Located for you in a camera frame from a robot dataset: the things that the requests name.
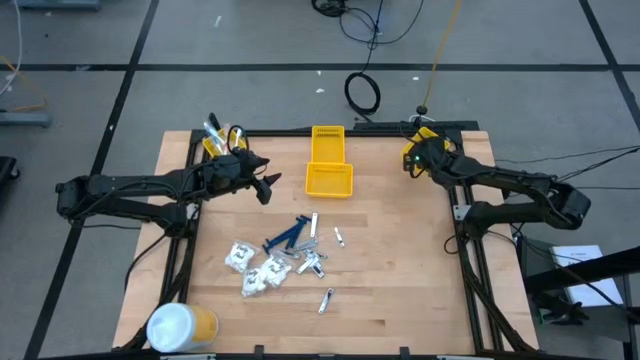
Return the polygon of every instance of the white container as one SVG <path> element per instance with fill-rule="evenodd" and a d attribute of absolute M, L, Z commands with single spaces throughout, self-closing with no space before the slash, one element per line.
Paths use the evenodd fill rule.
<path fill-rule="evenodd" d="M 153 312 L 147 324 L 151 347 L 166 353 L 207 346 L 218 335 L 218 318 L 209 309 L 169 303 Z"/>

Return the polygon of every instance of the metal part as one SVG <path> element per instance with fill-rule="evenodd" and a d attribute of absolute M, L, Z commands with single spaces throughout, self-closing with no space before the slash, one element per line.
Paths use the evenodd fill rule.
<path fill-rule="evenodd" d="M 316 246 L 318 246 L 318 240 L 311 239 L 309 241 L 305 241 L 302 244 L 299 244 L 298 246 L 294 247 L 293 251 L 298 252 L 298 251 L 308 250 Z"/>
<path fill-rule="evenodd" d="M 453 218 L 457 221 L 464 220 L 470 208 L 470 205 L 453 205 Z"/>
<path fill-rule="evenodd" d="M 295 253 L 288 250 L 274 249 L 273 252 L 280 256 L 293 259 L 293 260 L 300 260 L 300 258 L 302 257 L 302 254 L 300 253 Z"/>
<path fill-rule="evenodd" d="M 333 296 L 333 293 L 333 288 L 329 288 L 329 290 L 327 290 L 327 293 L 324 294 L 324 299 L 322 299 L 320 309 L 318 309 L 318 314 L 324 314 L 324 312 L 327 310 L 327 305 L 329 305 L 329 300 L 331 300 L 331 296 Z"/>
<path fill-rule="evenodd" d="M 340 243 L 340 247 L 344 247 L 344 241 L 342 240 L 342 235 L 340 235 L 340 230 L 338 230 L 337 227 L 333 228 L 336 231 L 336 238 L 338 239 L 338 242 Z"/>
<path fill-rule="evenodd" d="M 308 257 L 304 264 L 300 265 L 298 270 L 296 271 L 298 275 L 302 274 L 305 270 L 307 270 L 310 266 L 313 266 L 318 263 L 320 259 L 318 257 Z"/>
<path fill-rule="evenodd" d="M 311 215 L 311 233 L 309 234 L 312 239 L 316 237 L 316 226 L 318 226 L 318 213 L 313 213 Z"/>
<path fill-rule="evenodd" d="M 322 271 L 322 265 L 320 265 L 319 262 L 313 265 L 311 267 L 311 270 L 313 270 L 313 272 L 316 273 L 316 275 L 318 275 L 319 278 L 322 279 L 324 277 L 324 271 Z"/>

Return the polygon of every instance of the yellow container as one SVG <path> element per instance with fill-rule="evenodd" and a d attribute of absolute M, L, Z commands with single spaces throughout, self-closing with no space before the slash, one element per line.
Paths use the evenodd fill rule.
<path fill-rule="evenodd" d="M 305 193 L 310 196 L 348 198 L 353 195 L 351 164 L 308 163 Z"/>
<path fill-rule="evenodd" d="M 353 166 L 345 160 L 344 126 L 314 126 L 305 193 L 327 198 L 353 195 Z"/>
<path fill-rule="evenodd" d="M 312 163 L 345 163 L 344 126 L 314 126 L 311 131 Z"/>
<path fill-rule="evenodd" d="M 227 140 L 227 134 L 225 134 L 224 129 L 218 130 L 218 134 L 225 141 Z M 231 148 L 233 149 L 234 145 L 236 144 L 236 132 L 235 131 L 231 133 L 230 141 L 231 141 Z M 218 155 L 222 155 L 222 153 L 220 152 L 220 150 L 218 150 L 218 147 L 215 145 L 215 142 L 213 142 L 213 139 L 211 139 L 210 136 L 202 139 L 202 145 L 207 150 L 209 155 L 211 155 L 211 158 L 215 158 Z M 226 144 L 224 146 L 220 145 L 220 147 L 222 147 L 223 151 L 227 151 L 227 145 Z M 242 139 L 242 136 L 240 136 L 240 139 L 238 140 L 238 147 L 241 148 L 241 149 L 246 149 L 247 148 L 247 144 L 245 144 L 244 140 Z"/>

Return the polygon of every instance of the yellow plastic basket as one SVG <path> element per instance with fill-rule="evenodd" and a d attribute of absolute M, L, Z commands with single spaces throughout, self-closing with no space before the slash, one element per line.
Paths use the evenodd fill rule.
<path fill-rule="evenodd" d="M 351 164 L 308 163 L 305 192 L 316 197 L 350 197 L 353 194 L 353 166 Z"/>
<path fill-rule="evenodd" d="M 314 126 L 311 132 L 312 163 L 345 163 L 344 126 Z"/>

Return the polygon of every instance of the white paper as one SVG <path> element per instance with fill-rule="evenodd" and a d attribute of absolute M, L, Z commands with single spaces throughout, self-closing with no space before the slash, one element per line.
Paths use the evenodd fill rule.
<path fill-rule="evenodd" d="M 602 257 L 602 252 L 598 245 L 583 245 L 583 246 L 554 246 L 551 248 L 551 252 L 555 254 L 554 260 L 558 265 L 569 266 L 578 263 L 578 260 L 587 261 L 591 259 L 597 259 Z M 613 279 L 603 279 L 600 281 L 592 282 L 591 285 L 597 287 L 600 291 L 604 292 L 614 302 L 622 304 L 622 297 L 616 287 Z M 592 306 L 607 306 L 611 305 L 600 294 L 595 292 L 587 285 L 576 285 L 566 289 L 569 300 L 574 304 L 578 301 L 582 302 L 582 307 Z"/>

